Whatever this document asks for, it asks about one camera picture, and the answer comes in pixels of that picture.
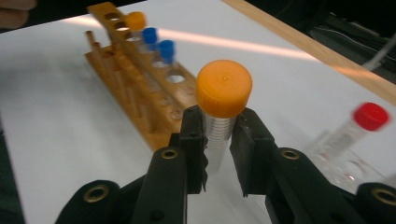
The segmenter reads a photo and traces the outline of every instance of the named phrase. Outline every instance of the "wooden tube rack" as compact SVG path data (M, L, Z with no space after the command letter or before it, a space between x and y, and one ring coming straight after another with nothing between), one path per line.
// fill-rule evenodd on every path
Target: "wooden tube rack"
M124 15L111 3L88 7L105 27L111 45L102 48L86 32L92 51L85 56L153 150L168 146L179 133L184 109L196 105L195 77L181 64L183 79L174 82L166 67L152 66L152 54L139 53Z

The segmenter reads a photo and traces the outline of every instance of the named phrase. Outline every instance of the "blue cap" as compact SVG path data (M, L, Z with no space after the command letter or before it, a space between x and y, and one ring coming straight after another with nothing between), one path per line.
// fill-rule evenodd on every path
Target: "blue cap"
M175 43L172 40L163 40L160 42L160 55L165 63L172 63L175 56Z
M146 28L142 31L143 40L146 44L151 45L157 43L157 29L154 27Z

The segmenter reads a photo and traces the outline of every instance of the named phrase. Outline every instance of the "orange screw cap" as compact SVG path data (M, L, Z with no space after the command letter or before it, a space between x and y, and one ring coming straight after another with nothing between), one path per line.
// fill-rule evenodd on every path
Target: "orange screw cap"
M197 102L206 114L215 118L233 118L248 103L252 80L248 70L230 60L205 65L197 77Z
M125 17L125 21L132 31L140 31L146 27L146 18L143 12L131 12Z

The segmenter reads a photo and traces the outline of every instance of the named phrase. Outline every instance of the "white table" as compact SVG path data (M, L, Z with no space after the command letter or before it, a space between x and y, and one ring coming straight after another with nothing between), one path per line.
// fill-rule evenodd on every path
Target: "white table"
M334 130L361 102L395 106L262 28L220 1L150 0L120 9L146 13L162 39L177 42L177 59L192 74L230 59L250 71L254 109L280 147L304 150ZM0 114L28 223L53 223L82 185L120 186L143 175L152 152L83 54L84 32L105 46L106 33L82 16L0 35ZM383 176L396 174L396 124L352 149ZM269 223L263 198L242 198L226 154L208 192L189 196L189 223Z

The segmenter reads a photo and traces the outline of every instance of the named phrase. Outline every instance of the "red cap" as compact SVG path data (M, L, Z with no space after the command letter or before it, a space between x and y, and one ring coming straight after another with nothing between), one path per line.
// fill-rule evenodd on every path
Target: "red cap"
M364 103L353 113L354 120L367 131L376 131L389 120L387 111L379 105Z

